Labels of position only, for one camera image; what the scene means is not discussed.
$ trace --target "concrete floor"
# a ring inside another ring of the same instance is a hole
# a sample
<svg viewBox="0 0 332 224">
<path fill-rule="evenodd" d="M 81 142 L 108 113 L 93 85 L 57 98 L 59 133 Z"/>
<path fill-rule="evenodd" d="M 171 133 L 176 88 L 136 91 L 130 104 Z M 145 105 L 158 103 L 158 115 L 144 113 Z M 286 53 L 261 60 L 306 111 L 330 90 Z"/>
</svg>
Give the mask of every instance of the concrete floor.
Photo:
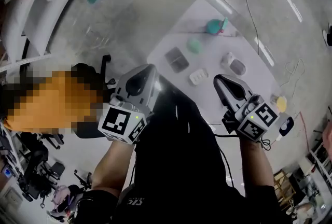
<svg viewBox="0 0 332 224">
<path fill-rule="evenodd" d="M 63 64 L 82 61 L 98 69 L 102 55 L 109 52 L 112 63 L 108 66 L 107 75 L 117 79 L 130 69 L 146 63 L 150 52 L 194 1 L 99 0 L 91 6 L 86 0 L 72 0 L 49 48 L 53 53 L 66 53 L 67 60 L 62 60 Z M 222 14 L 227 14 L 213 0 L 207 1 Z M 256 33 L 245 0 L 225 1 L 234 9 L 232 15 L 227 15 L 230 22 L 253 48 L 257 48 L 254 43 Z M 289 80 L 290 74 L 285 70 L 286 63 L 296 65 L 300 58 L 305 63 L 305 73 L 297 82 L 293 99 L 295 82 L 304 69 L 301 63 L 282 90 L 290 102 L 287 113 L 296 117 L 302 112 L 311 145 L 315 138 L 312 130 L 321 123 L 331 102 L 331 50 L 324 43 L 322 29 L 327 29 L 328 22 L 332 21 L 332 0 L 292 0 L 302 16 L 302 22 L 299 22 L 287 0 L 248 2 L 259 38 L 274 57 L 275 66 L 270 69 L 277 82 L 282 85 Z M 75 137 L 67 143 L 74 144 L 81 140 Z M 243 190 L 237 139 L 218 141 L 230 162 L 236 187 Z M 298 117 L 292 132 L 275 142 L 267 155 L 276 172 L 296 163 L 306 152 L 306 136 Z M 53 154 L 61 159 L 60 152 Z M 61 156 L 65 159 L 63 162 L 70 162 L 70 159 L 64 158 L 63 152 Z M 93 171 L 92 165 L 95 162 L 82 169 Z"/>
</svg>

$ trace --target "desk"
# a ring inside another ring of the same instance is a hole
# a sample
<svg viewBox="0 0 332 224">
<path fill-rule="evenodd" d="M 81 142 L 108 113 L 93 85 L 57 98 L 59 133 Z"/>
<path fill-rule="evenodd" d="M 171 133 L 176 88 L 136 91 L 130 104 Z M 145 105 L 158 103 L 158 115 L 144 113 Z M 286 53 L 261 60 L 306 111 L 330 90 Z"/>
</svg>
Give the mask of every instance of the desk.
<svg viewBox="0 0 332 224">
<path fill-rule="evenodd" d="M 270 101 L 272 93 L 281 94 L 278 83 L 265 63 L 230 22 L 222 36 L 213 36 L 204 32 L 209 20 L 224 20 L 224 18 L 205 0 L 195 1 L 147 59 L 148 63 L 156 66 L 163 77 L 197 104 L 201 115 L 209 123 L 221 123 L 227 110 L 217 95 L 213 79 L 218 74 L 234 75 L 232 71 L 223 68 L 220 63 L 222 57 L 228 52 L 232 52 L 246 66 L 246 73 L 239 78 L 245 81 L 254 93 L 260 94 L 266 102 Z M 202 43 L 203 51 L 200 54 L 194 54 L 188 50 L 187 42 L 191 38 Z M 177 74 L 164 57 L 176 46 L 189 62 L 189 66 Z M 190 83 L 189 75 L 200 68 L 205 68 L 209 77 L 198 86 L 194 86 Z"/>
</svg>

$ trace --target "black cable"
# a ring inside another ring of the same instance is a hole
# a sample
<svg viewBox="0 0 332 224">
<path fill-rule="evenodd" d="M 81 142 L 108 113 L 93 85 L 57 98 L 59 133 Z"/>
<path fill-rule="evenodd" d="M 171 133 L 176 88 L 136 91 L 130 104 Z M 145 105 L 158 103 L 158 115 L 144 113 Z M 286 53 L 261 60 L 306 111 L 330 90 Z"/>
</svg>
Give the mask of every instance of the black cable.
<svg viewBox="0 0 332 224">
<path fill-rule="evenodd" d="M 131 182 L 133 181 L 133 176 L 134 176 L 135 167 L 136 167 L 136 164 L 134 165 L 133 171 L 132 171 L 132 173 L 131 173 L 131 178 L 130 178 L 129 185 L 131 185 Z"/>
<path fill-rule="evenodd" d="M 207 123 L 208 125 L 223 125 L 221 123 Z"/>
<path fill-rule="evenodd" d="M 229 164 L 228 164 L 228 160 L 227 160 L 227 158 L 226 158 L 225 153 L 222 151 L 222 149 L 219 147 L 219 145 L 218 145 L 218 148 L 219 148 L 220 152 L 221 152 L 221 153 L 223 154 L 223 156 L 224 156 L 224 159 L 225 159 L 226 164 L 227 164 L 227 167 L 228 167 L 229 177 L 230 177 L 230 179 L 232 180 L 232 186 L 233 186 L 233 188 L 234 188 L 233 177 L 232 177 L 232 173 L 230 172 L 230 167 L 229 167 Z"/>
<path fill-rule="evenodd" d="M 238 135 L 217 135 L 217 134 L 214 134 L 214 136 L 216 136 L 216 137 L 225 137 L 225 138 L 229 138 L 229 137 L 243 138 L 243 136 L 238 136 Z M 263 139 L 263 137 L 261 137 L 261 139 L 258 142 L 260 142 L 261 147 L 263 149 L 265 149 L 266 151 L 271 150 L 271 140 L 270 139 Z"/>
</svg>

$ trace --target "orange shirt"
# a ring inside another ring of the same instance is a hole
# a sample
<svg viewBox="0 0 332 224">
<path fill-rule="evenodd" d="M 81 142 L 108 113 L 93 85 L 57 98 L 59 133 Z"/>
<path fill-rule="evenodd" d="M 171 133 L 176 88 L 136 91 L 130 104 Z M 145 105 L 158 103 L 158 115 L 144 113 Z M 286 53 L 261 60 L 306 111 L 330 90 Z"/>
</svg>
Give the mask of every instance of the orange shirt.
<svg viewBox="0 0 332 224">
<path fill-rule="evenodd" d="M 76 122 L 95 117 L 94 104 L 102 103 L 103 99 L 89 84 L 79 83 L 66 71 L 53 72 L 52 77 L 37 86 L 8 111 L 7 128 L 24 132 L 71 128 Z"/>
</svg>

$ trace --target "cable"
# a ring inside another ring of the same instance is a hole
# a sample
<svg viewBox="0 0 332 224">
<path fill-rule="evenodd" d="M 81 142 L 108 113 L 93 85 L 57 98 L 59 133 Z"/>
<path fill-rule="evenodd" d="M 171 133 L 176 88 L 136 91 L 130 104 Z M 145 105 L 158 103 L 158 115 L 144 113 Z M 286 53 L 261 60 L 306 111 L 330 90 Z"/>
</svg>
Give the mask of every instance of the cable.
<svg viewBox="0 0 332 224">
<path fill-rule="evenodd" d="M 301 120 L 302 120 L 302 123 L 303 123 L 303 127 L 305 128 L 306 141 L 307 141 L 307 149 L 308 149 L 308 152 L 310 152 L 306 123 L 305 123 L 305 120 L 303 119 L 302 113 L 300 112 L 299 114 L 300 114 L 300 117 L 301 117 Z"/>
<path fill-rule="evenodd" d="M 287 68 L 287 66 L 288 66 L 289 64 L 293 64 L 292 62 L 289 62 L 289 63 L 287 63 L 287 64 L 285 65 L 286 71 L 290 73 L 290 76 L 289 76 L 288 81 L 285 82 L 285 83 L 283 83 L 283 84 L 280 86 L 280 88 L 281 88 L 283 85 L 286 85 L 286 84 L 289 83 L 289 81 L 291 80 L 292 75 L 295 74 L 295 72 L 296 72 L 296 70 L 297 70 L 297 68 L 298 68 L 298 66 L 299 66 L 299 64 L 300 64 L 300 62 L 303 63 L 303 72 L 302 72 L 302 74 L 300 75 L 300 77 L 299 77 L 299 78 L 296 80 L 296 82 L 295 82 L 294 91 L 293 91 L 293 94 L 292 94 L 292 99 L 293 99 L 294 94 L 295 94 L 295 90 L 296 90 L 296 84 L 297 84 L 297 82 L 300 80 L 301 76 L 306 72 L 306 65 L 305 65 L 304 61 L 302 60 L 302 58 L 299 59 L 299 61 L 297 62 L 297 65 L 294 66 L 294 68 L 293 68 L 292 71 L 288 70 L 288 68 Z"/>
<path fill-rule="evenodd" d="M 256 24 L 255 24 L 255 21 L 254 21 L 253 15 L 251 14 L 251 11 L 250 11 L 250 8 L 249 8 L 248 0 L 245 0 L 245 1 L 246 1 L 246 3 L 247 3 L 247 8 L 248 8 L 248 12 L 249 12 L 249 14 L 250 14 L 251 20 L 252 20 L 253 25 L 254 25 L 254 27 L 255 27 L 255 31 L 256 31 L 256 35 L 257 35 L 257 54 L 259 55 L 259 38 L 258 38 L 258 30 L 257 30 Z"/>
<path fill-rule="evenodd" d="M 233 177 L 232 177 L 232 173 L 230 172 L 230 167 L 229 167 L 229 164 L 228 164 L 228 160 L 227 160 L 227 158 L 226 158 L 225 153 L 222 151 L 222 149 L 219 147 L 219 145 L 218 145 L 218 148 L 219 148 L 220 152 L 221 152 L 221 153 L 223 154 L 223 156 L 224 156 L 224 159 L 225 159 L 226 164 L 227 164 L 228 172 L 229 172 L 229 177 L 230 177 L 230 179 L 231 179 L 231 181 L 232 181 L 232 186 L 233 186 L 233 188 L 234 188 Z"/>
<path fill-rule="evenodd" d="M 135 164 L 134 167 L 133 167 L 133 171 L 132 171 L 132 173 L 131 173 L 131 177 L 130 177 L 129 185 L 131 185 L 131 182 L 133 181 L 133 176 L 134 176 L 135 168 L 136 168 L 136 164 Z"/>
<path fill-rule="evenodd" d="M 239 136 L 239 135 L 217 135 L 217 134 L 214 134 L 214 136 L 224 137 L 224 138 L 230 138 L 230 137 L 243 138 L 242 136 Z M 261 137 L 260 140 L 258 140 L 258 142 L 260 142 L 261 147 L 263 149 L 265 149 L 266 151 L 271 150 L 271 140 L 270 139 L 263 139 L 263 137 Z"/>
</svg>

